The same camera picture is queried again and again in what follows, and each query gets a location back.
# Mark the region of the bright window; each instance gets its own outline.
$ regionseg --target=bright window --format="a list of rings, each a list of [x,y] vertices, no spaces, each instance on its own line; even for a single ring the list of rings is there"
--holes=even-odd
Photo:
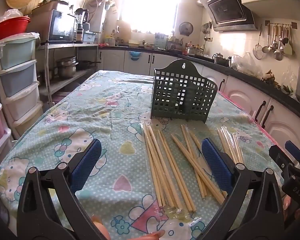
[[[143,33],[170,34],[179,0],[123,0],[121,18]]]

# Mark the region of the black range hood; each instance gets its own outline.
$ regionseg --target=black range hood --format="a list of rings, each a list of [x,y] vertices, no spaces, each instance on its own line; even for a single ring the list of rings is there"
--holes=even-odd
[[[215,32],[256,30],[251,11],[241,0],[200,0],[208,11]]]

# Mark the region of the plastic bag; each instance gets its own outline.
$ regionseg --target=plastic bag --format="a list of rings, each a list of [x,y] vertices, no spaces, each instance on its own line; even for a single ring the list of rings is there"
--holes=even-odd
[[[297,87],[297,76],[291,70],[291,66],[288,67],[287,72],[282,74],[281,78],[281,91],[285,94],[290,95],[296,99],[295,90]]]
[[[231,62],[232,68],[249,76],[261,79],[263,77],[262,69],[254,63],[254,60],[249,52],[246,52],[243,57],[234,55]]]
[[[23,13],[20,12],[18,9],[9,9],[4,13],[3,16],[0,17],[0,22],[3,22],[5,20],[15,18],[15,17],[22,17]]]

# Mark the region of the black countertop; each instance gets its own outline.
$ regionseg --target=black countertop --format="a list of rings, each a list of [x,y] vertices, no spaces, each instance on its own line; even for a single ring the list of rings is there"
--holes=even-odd
[[[300,103],[294,100],[293,98],[289,97],[288,95],[282,93],[280,90],[276,89],[275,87],[271,87],[268,84],[262,82],[261,80],[248,76],[246,74],[240,73],[234,69],[224,67],[212,62],[209,62],[207,60],[202,60],[196,57],[191,57],[191,56],[184,56],[184,55],[179,55],[173,52],[166,52],[164,50],[156,50],[156,49],[144,49],[144,48],[130,48],[130,47],[102,47],[99,49],[116,49],[116,50],[133,50],[137,52],[149,52],[149,53],[157,53],[157,54],[163,54],[163,55],[168,55],[168,56],[174,56],[178,58],[183,58],[187,59],[190,61],[193,61],[195,63],[204,65],[205,67],[211,68],[215,71],[218,71],[220,73],[223,73],[224,75],[227,76],[232,76],[234,78],[237,78],[253,87],[256,89],[260,90],[261,92],[265,93],[266,95],[269,95],[271,98],[274,100],[278,101],[282,105],[284,105],[286,108],[288,108],[290,111],[295,113],[299,118],[300,118]]]

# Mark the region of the hanging basket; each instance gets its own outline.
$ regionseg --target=hanging basket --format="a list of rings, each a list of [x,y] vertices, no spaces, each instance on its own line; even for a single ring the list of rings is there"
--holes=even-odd
[[[196,67],[184,59],[154,71],[151,117],[206,122],[218,90],[213,81],[201,76]]]

